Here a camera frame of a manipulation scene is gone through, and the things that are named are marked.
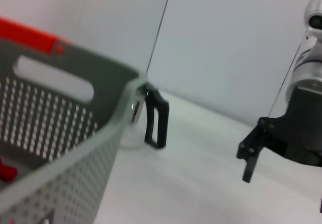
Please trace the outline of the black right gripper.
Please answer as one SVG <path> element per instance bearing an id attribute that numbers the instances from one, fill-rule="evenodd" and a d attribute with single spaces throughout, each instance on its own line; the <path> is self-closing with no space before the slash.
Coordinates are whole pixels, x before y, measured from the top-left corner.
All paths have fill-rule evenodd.
<path id="1" fill-rule="evenodd" d="M 259 118 L 258 126 L 238 145 L 236 154 L 246 162 L 242 178 L 246 183 L 252 179 L 263 145 L 285 159 L 321 167 L 321 94 L 295 88 L 284 115 Z"/>

